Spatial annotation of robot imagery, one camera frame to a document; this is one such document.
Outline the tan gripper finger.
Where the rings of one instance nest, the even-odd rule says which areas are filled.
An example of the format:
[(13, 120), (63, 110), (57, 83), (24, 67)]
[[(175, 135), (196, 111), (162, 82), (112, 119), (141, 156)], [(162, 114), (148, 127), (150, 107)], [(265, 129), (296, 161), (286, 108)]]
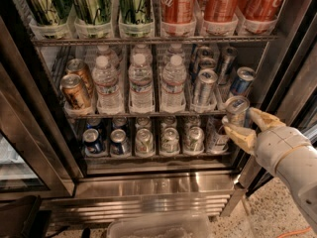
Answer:
[(251, 119), (258, 125), (262, 131), (274, 129), (277, 127), (285, 127), (286, 124), (281, 122), (280, 119), (272, 114), (263, 112), (258, 108), (252, 107), (249, 110)]
[(257, 134), (249, 128), (239, 127), (231, 123), (224, 125), (227, 136), (242, 150), (252, 155), (254, 153)]

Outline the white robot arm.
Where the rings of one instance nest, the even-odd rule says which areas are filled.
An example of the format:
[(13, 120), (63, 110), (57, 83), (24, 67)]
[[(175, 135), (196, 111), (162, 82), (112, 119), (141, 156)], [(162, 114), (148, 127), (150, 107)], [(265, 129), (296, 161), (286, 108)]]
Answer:
[(302, 216), (317, 233), (317, 150), (299, 130), (278, 117), (250, 108), (261, 131), (237, 126), (226, 119), (224, 130), (242, 150), (289, 189)]

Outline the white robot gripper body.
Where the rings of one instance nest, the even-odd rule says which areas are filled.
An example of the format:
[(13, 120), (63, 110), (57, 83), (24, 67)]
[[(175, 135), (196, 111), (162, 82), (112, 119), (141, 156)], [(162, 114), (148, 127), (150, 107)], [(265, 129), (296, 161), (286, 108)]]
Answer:
[(279, 126), (259, 133), (255, 145), (257, 162), (273, 176), (288, 157), (308, 160), (312, 157), (312, 144), (299, 130)]

